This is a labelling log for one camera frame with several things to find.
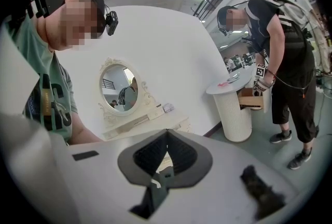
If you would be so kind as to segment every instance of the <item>pink object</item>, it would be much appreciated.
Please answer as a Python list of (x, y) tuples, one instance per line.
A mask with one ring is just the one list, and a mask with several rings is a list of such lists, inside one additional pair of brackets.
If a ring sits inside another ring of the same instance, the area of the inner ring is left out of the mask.
[(220, 84), (218, 84), (218, 87), (224, 87), (224, 86), (227, 86), (228, 85), (228, 83), (227, 82), (224, 82), (224, 83), (220, 83)]

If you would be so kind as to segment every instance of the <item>hand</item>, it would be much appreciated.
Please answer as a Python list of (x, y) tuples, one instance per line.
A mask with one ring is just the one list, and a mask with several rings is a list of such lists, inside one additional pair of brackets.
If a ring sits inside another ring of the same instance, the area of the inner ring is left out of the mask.
[(254, 97), (258, 97), (258, 96), (262, 96), (262, 92), (257, 88), (257, 81), (254, 82), (254, 86), (253, 86), (253, 96)]
[(274, 76), (269, 73), (269, 72), (266, 72), (265, 76), (264, 76), (264, 81), (267, 83), (267, 84), (272, 84), (273, 83), (273, 80), (274, 80)]

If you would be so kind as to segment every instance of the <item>man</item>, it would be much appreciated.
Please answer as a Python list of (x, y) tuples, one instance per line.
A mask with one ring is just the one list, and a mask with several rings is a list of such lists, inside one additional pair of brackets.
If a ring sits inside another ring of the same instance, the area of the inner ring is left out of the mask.
[(229, 59), (229, 58), (225, 57), (224, 61), (228, 65), (229, 69), (233, 70), (236, 67), (235, 63), (232, 59)]
[(24, 109), (27, 118), (63, 136), (69, 144), (102, 141), (82, 123), (74, 101), (72, 82), (55, 51), (83, 44), (85, 34), (99, 37), (105, 29), (104, 0), (65, 0), (46, 18), (30, 19), (19, 27), (7, 24), (19, 51), (40, 75)]
[(269, 56), (268, 71), (271, 73), (266, 73), (260, 83), (269, 88), (274, 75), (278, 76), (272, 89), (272, 119), (281, 128), (281, 133), (272, 136), (270, 142), (291, 140), (289, 108), (297, 136), (303, 142), (302, 152), (288, 164), (290, 169), (295, 170), (310, 159), (316, 136), (313, 121), (316, 95), (314, 59), (300, 27), (283, 19), (282, 15), (284, 13), (270, 2), (249, 0), (245, 9), (230, 6), (221, 8), (218, 21), (226, 31), (240, 30), (246, 24), (249, 26), (253, 48), (257, 52), (256, 64), (265, 63), (261, 54), (266, 50)]
[(118, 106), (117, 101), (116, 101), (116, 100), (112, 100), (112, 102), (110, 103), (110, 106), (111, 106), (112, 108), (114, 108), (115, 106)]
[(131, 109), (136, 101), (137, 101), (137, 96), (138, 96), (138, 86), (137, 86), (137, 81), (136, 78), (133, 77), (131, 81), (131, 85), (126, 89), (125, 95), (124, 95), (124, 110), (129, 110)]
[(328, 59), (328, 46), (322, 31), (321, 22), (308, 0), (296, 0), (296, 2), (311, 14), (309, 18), (310, 24), (308, 24), (307, 28), (308, 31), (312, 30), (312, 33), (314, 34), (313, 36), (315, 37), (315, 40), (317, 40), (318, 48), (321, 54), (320, 67), (323, 69), (323, 74), (325, 76), (332, 77), (330, 62)]

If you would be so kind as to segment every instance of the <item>white wall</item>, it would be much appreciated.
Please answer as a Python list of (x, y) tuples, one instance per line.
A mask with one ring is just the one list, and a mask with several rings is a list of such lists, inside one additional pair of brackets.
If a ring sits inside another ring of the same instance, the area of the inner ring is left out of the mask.
[(115, 7), (119, 25), (112, 37), (90, 40), (79, 51), (58, 52), (68, 70), (79, 115), (96, 135), (104, 131), (98, 80), (105, 60), (121, 59), (147, 82), (162, 103), (186, 114), (195, 133), (205, 134), (220, 117), (207, 87), (228, 75), (211, 37), (193, 16), (164, 8)]
[(114, 66), (109, 71), (107, 71), (104, 75), (104, 78), (110, 80), (114, 83), (115, 90), (117, 94), (121, 91), (121, 89), (128, 87), (129, 83), (127, 77), (124, 73), (124, 66)]
[(118, 95), (119, 92), (114, 89), (102, 88), (104, 95)]

